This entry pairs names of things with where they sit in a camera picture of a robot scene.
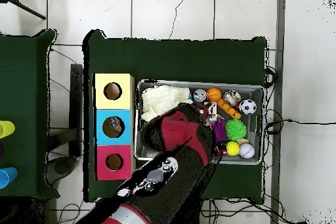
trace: round hole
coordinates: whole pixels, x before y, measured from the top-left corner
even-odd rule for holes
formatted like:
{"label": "round hole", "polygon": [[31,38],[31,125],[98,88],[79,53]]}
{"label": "round hole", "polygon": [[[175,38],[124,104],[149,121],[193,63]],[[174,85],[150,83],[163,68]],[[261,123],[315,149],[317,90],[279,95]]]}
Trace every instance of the round hole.
{"label": "round hole", "polygon": [[115,101],[118,98],[120,98],[122,93],[121,87],[116,82],[111,82],[107,84],[104,88],[104,95],[107,99],[110,99],[111,101]]}
{"label": "round hole", "polygon": [[112,171],[119,170],[123,167],[123,159],[119,154],[110,154],[105,160],[106,167]]}
{"label": "round hole", "polygon": [[108,117],[102,124],[102,130],[109,138],[118,138],[125,130],[125,124],[119,117]]}

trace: green tablecloth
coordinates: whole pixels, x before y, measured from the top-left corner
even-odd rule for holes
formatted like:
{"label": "green tablecloth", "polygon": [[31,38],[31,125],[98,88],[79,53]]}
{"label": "green tablecloth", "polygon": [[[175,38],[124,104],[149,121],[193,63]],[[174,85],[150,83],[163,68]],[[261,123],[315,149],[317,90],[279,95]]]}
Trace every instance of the green tablecloth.
{"label": "green tablecloth", "polygon": [[0,120],[12,121],[15,132],[0,139],[0,168],[13,166],[18,177],[0,196],[57,197],[45,182],[47,151],[47,50],[52,30],[35,37],[0,35]]}
{"label": "green tablecloth", "polygon": [[[110,197],[122,183],[94,180],[92,73],[128,73],[136,83],[141,79],[163,79],[263,86],[265,47],[263,37],[252,41],[150,41],[106,39],[99,30],[88,33],[83,42],[84,96],[89,97],[84,126],[90,127],[85,132],[85,139],[90,140],[84,191],[88,199]],[[261,194],[262,163],[256,166],[221,164],[203,197],[250,197],[260,203]]]}

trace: blue box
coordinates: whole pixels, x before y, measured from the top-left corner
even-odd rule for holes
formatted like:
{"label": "blue box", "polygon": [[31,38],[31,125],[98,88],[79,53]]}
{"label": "blue box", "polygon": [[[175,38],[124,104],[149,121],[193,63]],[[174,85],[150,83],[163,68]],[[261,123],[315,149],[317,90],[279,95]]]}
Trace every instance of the blue box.
{"label": "blue box", "polygon": [[[131,145],[132,144],[132,127],[131,127],[131,117],[130,110],[103,110],[98,109],[96,113],[96,138],[97,146],[108,146],[108,145]],[[123,121],[125,129],[121,136],[118,138],[109,138],[105,135],[102,129],[102,125],[105,119],[109,117],[118,117]]]}

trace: cup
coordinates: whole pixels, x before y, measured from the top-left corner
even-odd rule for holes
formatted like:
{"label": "cup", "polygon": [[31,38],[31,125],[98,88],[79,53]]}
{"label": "cup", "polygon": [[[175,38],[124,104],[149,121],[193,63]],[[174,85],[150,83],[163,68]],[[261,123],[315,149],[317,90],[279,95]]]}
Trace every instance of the cup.
{"label": "cup", "polygon": [[14,167],[0,169],[0,189],[6,187],[9,183],[18,177],[18,170]]}
{"label": "cup", "polygon": [[15,130],[15,126],[10,121],[0,121],[0,138],[11,135]]}

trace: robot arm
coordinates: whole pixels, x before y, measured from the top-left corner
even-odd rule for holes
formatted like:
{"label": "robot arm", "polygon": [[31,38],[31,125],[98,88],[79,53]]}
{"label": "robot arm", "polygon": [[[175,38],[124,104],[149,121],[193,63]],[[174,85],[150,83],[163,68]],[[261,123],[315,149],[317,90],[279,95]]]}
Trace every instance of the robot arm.
{"label": "robot arm", "polygon": [[162,152],[76,224],[170,224],[189,197],[201,196],[214,170],[213,134],[190,107],[179,105],[146,125],[144,142]]}

